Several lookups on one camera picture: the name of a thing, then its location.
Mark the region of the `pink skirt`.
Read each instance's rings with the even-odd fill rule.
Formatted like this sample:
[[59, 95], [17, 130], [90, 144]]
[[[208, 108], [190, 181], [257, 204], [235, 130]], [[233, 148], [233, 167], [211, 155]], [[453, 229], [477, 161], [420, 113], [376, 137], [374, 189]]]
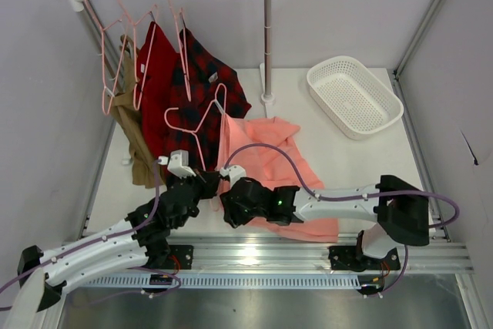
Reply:
[[[304, 182], [311, 189], [323, 189], [324, 183], [302, 157], [294, 140], [300, 127], [278, 117], [272, 119], [235, 119], [227, 116], [220, 132], [220, 144], [216, 168], [222, 168], [228, 159], [231, 165], [242, 166], [246, 175], [258, 180], [263, 186], [273, 189], [278, 186], [300, 186], [289, 161], [280, 153], [265, 147], [249, 148], [236, 155], [233, 152], [252, 143], [263, 143], [283, 150], [293, 160]], [[307, 242], [332, 243], [339, 234], [338, 221], [321, 219], [306, 223], [278, 226], [262, 217], [251, 220], [248, 227], [269, 230], [282, 237]]]

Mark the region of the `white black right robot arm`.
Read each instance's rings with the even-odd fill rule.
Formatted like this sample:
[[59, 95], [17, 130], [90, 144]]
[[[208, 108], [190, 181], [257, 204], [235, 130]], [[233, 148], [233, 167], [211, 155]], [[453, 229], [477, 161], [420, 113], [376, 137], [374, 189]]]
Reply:
[[244, 177], [221, 194], [224, 220], [231, 227], [261, 218], [280, 227], [325, 219], [364, 220], [373, 225], [360, 232], [357, 255], [381, 260], [398, 246], [429, 243], [428, 198], [418, 188], [392, 175], [354, 190], [272, 190]]

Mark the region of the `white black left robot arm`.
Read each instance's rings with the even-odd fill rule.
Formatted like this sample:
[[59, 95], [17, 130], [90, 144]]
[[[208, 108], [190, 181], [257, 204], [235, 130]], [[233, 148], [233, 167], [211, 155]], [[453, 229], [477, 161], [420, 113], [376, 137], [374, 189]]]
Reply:
[[198, 216], [199, 202], [215, 197], [219, 184], [219, 172], [197, 170], [174, 179], [163, 193], [106, 230], [54, 250], [27, 247], [18, 263], [19, 283], [24, 285], [32, 272], [42, 271], [42, 289], [28, 298], [37, 311], [43, 311], [63, 294], [105, 274], [135, 267], [163, 268], [170, 254], [167, 237]]

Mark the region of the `red black plaid skirt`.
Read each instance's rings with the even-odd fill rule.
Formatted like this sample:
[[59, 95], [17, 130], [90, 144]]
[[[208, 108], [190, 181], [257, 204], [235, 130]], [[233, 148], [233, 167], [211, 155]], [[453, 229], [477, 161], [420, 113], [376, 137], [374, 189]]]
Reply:
[[[214, 98], [220, 83], [227, 87], [226, 114], [233, 118], [244, 118], [251, 105], [247, 101], [236, 70], [210, 54], [189, 29], [186, 29], [186, 46], [192, 101], [189, 102], [186, 97], [182, 65], [178, 63], [173, 72], [169, 108], [178, 107], [179, 110], [168, 113], [170, 123], [185, 129], [194, 129]], [[206, 170], [214, 170], [217, 165], [221, 124], [220, 114], [213, 106], [198, 133]], [[195, 139], [188, 133], [168, 127], [164, 154], [168, 155], [178, 149], [184, 149], [189, 153], [189, 164], [192, 167], [202, 168]]]

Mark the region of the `plain red skirt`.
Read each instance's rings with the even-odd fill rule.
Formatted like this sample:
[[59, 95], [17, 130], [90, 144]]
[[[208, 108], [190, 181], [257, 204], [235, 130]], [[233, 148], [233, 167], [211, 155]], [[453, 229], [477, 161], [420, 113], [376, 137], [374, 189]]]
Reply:
[[143, 137], [154, 157], [165, 153], [168, 126], [163, 115], [169, 108], [173, 71], [178, 59], [179, 53], [163, 30], [151, 22], [145, 43], [138, 52], [137, 76], [138, 92], [143, 95], [140, 106]]

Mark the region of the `tan brown garment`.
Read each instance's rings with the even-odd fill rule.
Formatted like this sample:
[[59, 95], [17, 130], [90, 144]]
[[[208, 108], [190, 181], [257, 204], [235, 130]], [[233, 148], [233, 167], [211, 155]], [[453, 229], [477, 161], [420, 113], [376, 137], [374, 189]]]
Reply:
[[123, 83], [122, 91], [113, 98], [110, 114], [119, 124], [129, 141], [128, 154], [132, 170], [132, 184], [144, 186], [146, 189], [155, 187], [153, 161], [155, 158], [149, 151], [142, 130], [142, 114], [133, 106], [133, 88], [136, 85], [134, 76], [134, 60], [131, 56], [133, 40], [120, 36], [120, 51], [123, 52]]

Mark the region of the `white perforated plastic basket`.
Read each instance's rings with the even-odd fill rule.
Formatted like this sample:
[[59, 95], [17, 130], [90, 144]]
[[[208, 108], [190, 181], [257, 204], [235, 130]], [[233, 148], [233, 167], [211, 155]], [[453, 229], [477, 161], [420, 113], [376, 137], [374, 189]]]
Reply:
[[357, 59], [340, 55], [310, 68], [309, 93], [348, 138], [363, 140], [384, 131], [404, 114], [403, 103]]

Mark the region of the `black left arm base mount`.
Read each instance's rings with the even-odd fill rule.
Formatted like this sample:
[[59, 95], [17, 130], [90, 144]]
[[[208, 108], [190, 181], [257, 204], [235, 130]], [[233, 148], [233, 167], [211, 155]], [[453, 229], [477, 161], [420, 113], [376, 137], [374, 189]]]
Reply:
[[139, 242], [145, 250], [145, 261], [139, 267], [153, 270], [190, 270], [193, 263], [194, 246], [171, 244], [163, 235]]

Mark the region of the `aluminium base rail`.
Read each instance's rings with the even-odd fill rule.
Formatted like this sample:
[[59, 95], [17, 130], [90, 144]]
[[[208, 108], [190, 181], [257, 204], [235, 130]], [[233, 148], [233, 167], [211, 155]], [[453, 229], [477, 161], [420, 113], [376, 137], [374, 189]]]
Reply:
[[[231, 236], [169, 237], [171, 245], [192, 245], [192, 271], [312, 273], [328, 272], [331, 243], [308, 243], [248, 233]], [[409, 247], [409, 274], [471, 274], [473, 263], [463, 243], [431, 240], [425, 247]]]

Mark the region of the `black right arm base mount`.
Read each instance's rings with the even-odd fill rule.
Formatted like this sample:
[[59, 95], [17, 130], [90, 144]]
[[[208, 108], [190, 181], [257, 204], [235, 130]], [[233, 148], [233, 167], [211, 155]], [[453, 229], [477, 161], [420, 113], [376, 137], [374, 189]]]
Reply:
[[332, 270], [362, 273], [367, 270], [398, 271], [401, 262], [394, 247], [387, 251], [384, 257], [369, 257], [363, 254], [364, 231], [357, 235], [355, 245], [336, 245], [328, 247], [328, 260]]

